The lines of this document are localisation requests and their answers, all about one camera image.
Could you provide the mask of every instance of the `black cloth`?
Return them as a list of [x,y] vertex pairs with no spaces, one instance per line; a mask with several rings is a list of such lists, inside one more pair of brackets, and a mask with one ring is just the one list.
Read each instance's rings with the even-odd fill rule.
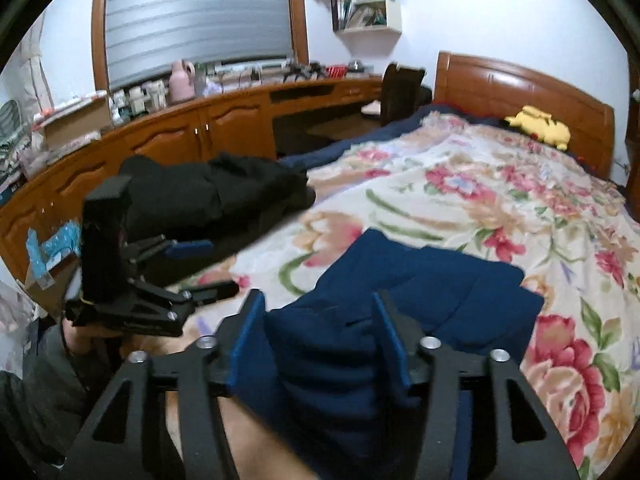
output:
[[134,156],[120,174],[132,176],[129,241],[161,234],[180,241],[222,238],[275,202],[296,196],[298,204],[308,202],[306,173],[265,158],[222,153],[209,162],[163,166]]
[[159,286],[231,256],[316,199],[306,186],[305,168],[228,153],[175,166],[134,156],[122,163],[120,174],[132,176],[125,218],[130,242],[163,234],[178,241],[208,239],[214,245],[203,258],[150,261],[145,277]]
[[38,343],[33,367],[23,379],[0,371],[2,472],[12,464],[15,475],[8,478],[29,478],[29,470],[46,478],[49,464],[62,464],[111,374],[110,365],[96,351],[70,354],[60,325]]

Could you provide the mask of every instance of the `red object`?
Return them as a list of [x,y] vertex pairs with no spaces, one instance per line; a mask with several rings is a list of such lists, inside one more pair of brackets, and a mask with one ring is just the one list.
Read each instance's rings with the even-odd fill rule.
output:
[[326,68],[326,72],[331,78],[344,77],[347,73],[348,67],[344,65],[333,65]]

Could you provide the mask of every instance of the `curtain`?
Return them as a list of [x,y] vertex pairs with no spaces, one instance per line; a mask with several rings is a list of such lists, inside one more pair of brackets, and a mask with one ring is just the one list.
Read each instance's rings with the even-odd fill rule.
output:
[[18,98],[22,105],[23,120],[31,121],[33,116],[48,108],[53,108],[53,97],[42,69],[42,53],[40,39],[44,26],[45,13],[31,25],[20,42],[20,79],[21,95]]
[[111,89],[158,78],[171,63],[292,55],[289,0],[106,0]]

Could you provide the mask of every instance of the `human arm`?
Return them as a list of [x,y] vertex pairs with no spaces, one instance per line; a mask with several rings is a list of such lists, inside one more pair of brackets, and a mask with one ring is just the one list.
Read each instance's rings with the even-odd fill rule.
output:
[[28,460],[57,463],[68,452],[90,400],[111,378],[95,345],[104,335],[64,320],[42,337],[33,367],[22,379],[0,372],[0,424]]

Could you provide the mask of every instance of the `wooden desk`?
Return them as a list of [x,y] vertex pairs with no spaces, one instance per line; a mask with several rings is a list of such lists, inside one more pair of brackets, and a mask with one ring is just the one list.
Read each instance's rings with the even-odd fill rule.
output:
[[24,280],[28,229],[43,241],[79,219],[87,193],[117,174],[127,157],[146,155],[162,164],[201,162],[220,152],[275,158],[274,123],[373,101],[381,85],[371,77],[255,86],[188,101],[108,132],[47,168],[0,208],[0,256],[14,278]]

